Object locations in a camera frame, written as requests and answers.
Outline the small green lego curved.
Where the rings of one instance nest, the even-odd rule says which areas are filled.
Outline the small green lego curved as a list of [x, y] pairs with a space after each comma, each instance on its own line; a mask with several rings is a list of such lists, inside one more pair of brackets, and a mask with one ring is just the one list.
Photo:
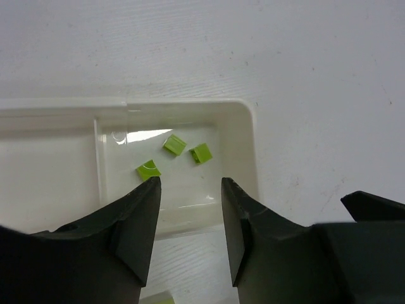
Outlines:
[[161, 175], [153, 160], [149, 160], [137, 167], [136, 172], [143, 182], [151, 177], [159, 177]]

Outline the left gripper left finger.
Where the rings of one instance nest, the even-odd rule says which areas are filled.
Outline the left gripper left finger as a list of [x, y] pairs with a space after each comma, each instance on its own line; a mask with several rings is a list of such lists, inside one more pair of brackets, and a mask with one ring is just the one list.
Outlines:
[[138, 303], [161, 203], [152, 177], [55, 231], [1, 227], [2, 303]]

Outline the small green lego cube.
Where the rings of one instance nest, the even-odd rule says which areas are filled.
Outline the small green lego cube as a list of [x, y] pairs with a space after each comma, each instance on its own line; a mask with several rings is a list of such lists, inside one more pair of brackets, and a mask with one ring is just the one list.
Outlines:
[[213, 158], [206, 143], [197, 145], [196, 147], [190, 149], [189, 152], [196, 164], [206, 163]]

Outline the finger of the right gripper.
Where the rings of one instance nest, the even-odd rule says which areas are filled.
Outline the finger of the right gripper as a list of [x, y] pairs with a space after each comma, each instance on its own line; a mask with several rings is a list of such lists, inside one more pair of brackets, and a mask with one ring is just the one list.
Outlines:
[[404, 221], [404, 204], [364, 191], [340, 199], [356, 222]]

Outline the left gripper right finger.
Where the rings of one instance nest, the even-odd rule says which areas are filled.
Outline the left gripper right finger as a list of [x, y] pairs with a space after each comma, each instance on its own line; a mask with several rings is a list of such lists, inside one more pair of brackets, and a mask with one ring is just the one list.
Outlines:
[[404, 221], [301, 226], [221, 181], [241, 303], [403, 303]]

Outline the small green lego piece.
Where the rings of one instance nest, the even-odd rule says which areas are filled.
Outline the small green lego piece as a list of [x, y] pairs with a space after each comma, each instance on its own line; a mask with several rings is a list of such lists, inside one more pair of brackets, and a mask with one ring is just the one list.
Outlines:
[[187, 143], [175, 134], [171, 134], [163, 144], [163, 148], [175, 156], [180, 156]]

